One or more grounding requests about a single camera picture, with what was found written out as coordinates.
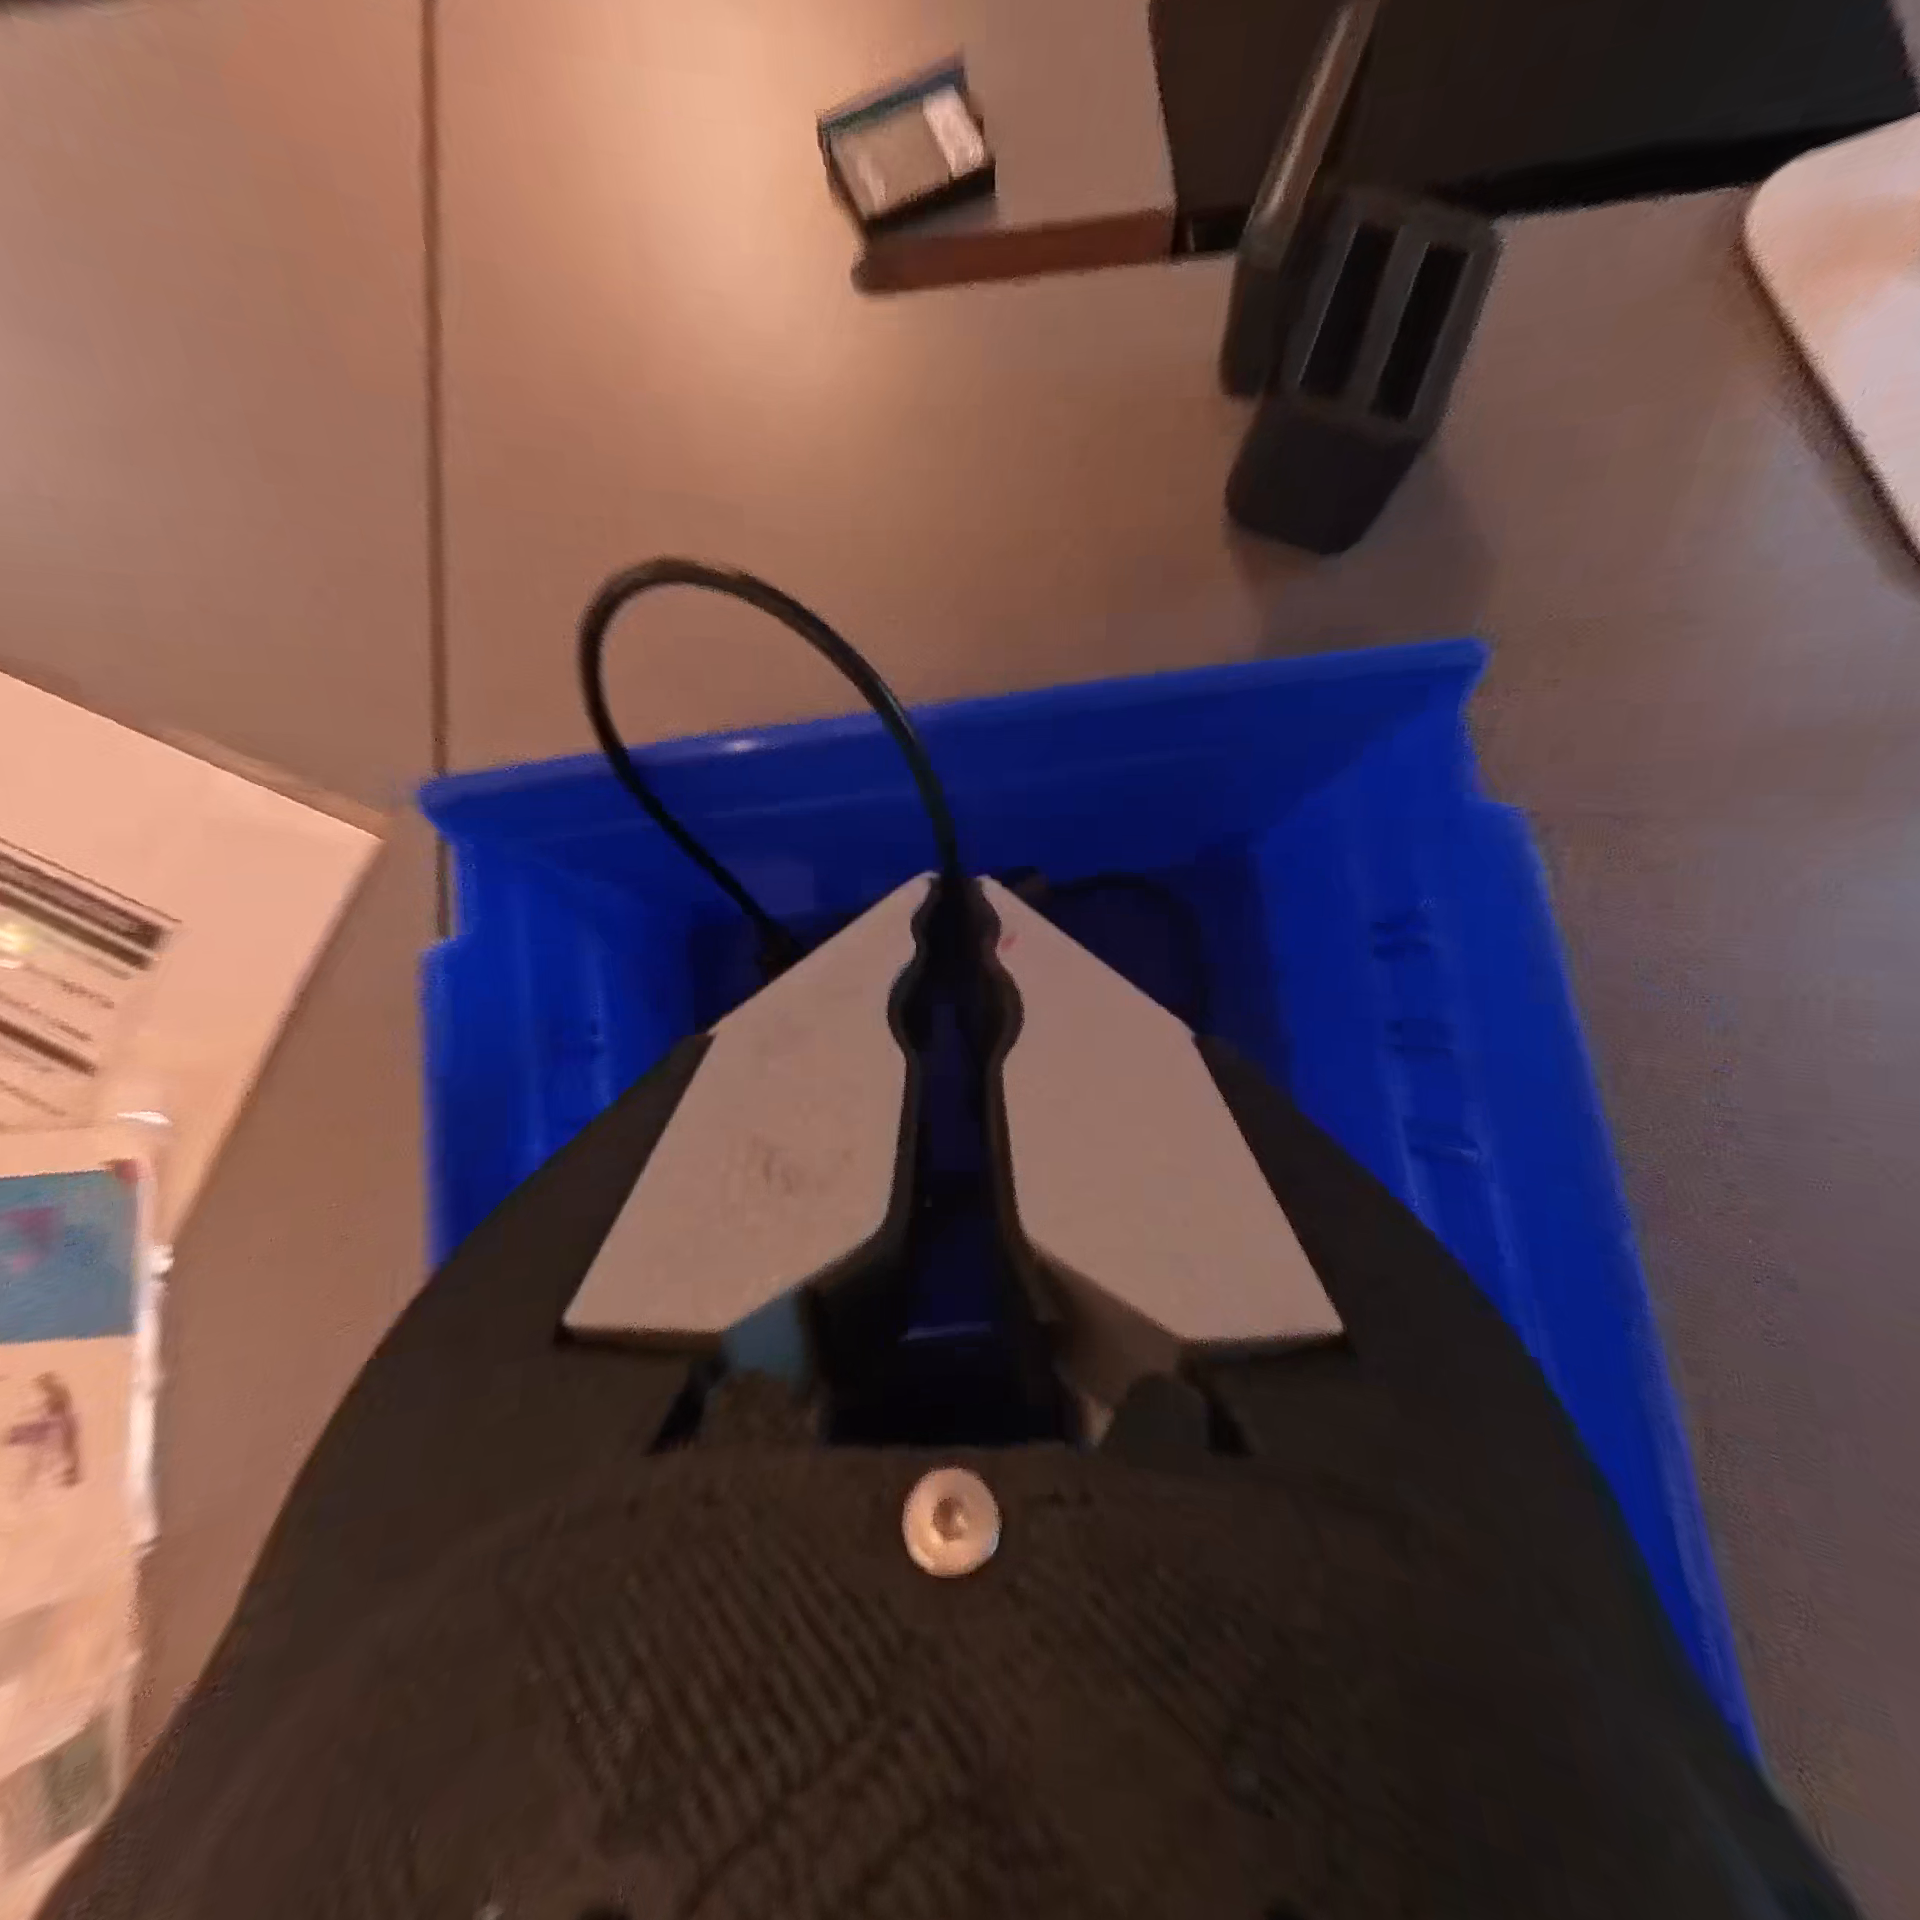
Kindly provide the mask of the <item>blue plastic bin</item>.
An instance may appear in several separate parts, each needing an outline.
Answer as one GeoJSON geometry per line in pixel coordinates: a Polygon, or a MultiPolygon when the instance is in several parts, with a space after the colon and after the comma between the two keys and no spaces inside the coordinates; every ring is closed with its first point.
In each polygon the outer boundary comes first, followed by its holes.
{"type": "MultiPolygon", "coordinates": [[[[1611,1484],[1708,1691],[1761,1749],[1546,863],[1482,794],[1485,651],[1426,639],[916,711],[963,851],[1074,890],[1085,943],[1230,1043],[1500,1306],[1611,1484]]],[[[420,963],[433,1265],[761,982],[747,923],[594,757],[445,775],[420,963]]]]}

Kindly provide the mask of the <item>black office chair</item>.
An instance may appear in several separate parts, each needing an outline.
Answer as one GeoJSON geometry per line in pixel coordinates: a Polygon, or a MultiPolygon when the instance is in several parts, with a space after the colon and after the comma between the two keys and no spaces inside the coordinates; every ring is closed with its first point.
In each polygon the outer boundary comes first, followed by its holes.
{"type": "MultiPolygon", "coordinates": [[[[1337,5],[1147,7],[1179,251],[1230,251],[1337,5]]],[[[1916,111],[1884,3],[1388,3],[1336,180],[1490,217],[1748,186],[1916,111]]]]}

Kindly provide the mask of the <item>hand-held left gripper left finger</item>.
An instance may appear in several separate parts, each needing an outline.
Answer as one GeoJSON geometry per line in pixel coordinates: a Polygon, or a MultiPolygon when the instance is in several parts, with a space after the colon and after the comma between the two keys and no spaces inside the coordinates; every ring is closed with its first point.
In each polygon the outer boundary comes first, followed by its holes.
{"type": "Polygon", "coordinates": [[[899,1260],[924,1081],[905,1010],[937,898],[897,887],[701,1036],[564,1332],[812,1346],[827,1291],[899,1260]]]}

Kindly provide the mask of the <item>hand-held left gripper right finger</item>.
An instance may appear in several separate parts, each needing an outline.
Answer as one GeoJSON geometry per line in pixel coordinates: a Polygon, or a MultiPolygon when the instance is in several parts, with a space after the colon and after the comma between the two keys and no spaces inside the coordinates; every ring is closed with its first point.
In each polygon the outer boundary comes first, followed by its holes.
{"type": "Polygon", "coordinates": [[[1285,1354],[1345,1324],[1198,1038],[997,881],[1009,1234],[1057,1354],[1285,1354]]]}

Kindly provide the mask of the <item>laminated picture sheet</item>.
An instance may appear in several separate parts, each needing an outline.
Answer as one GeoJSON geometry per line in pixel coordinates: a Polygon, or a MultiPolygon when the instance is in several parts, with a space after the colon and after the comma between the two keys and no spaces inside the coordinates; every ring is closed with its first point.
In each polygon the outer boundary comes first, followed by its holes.
{"type": "Polygon", "coordinates": [[[129,1777],[173,1241],[379,817],[2,685],[2,1907],[129,1777]]]}

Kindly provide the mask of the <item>small dark card box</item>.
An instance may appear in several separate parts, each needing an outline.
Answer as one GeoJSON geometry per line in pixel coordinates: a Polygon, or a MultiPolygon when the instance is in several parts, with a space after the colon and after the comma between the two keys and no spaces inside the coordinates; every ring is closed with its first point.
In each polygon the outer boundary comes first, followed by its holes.
{"type": "Polygon", "coordinates": [[[820,111],[816,139],[833,194],[865,238],[997,193],[997,153],[963,55],[820,111]]]}

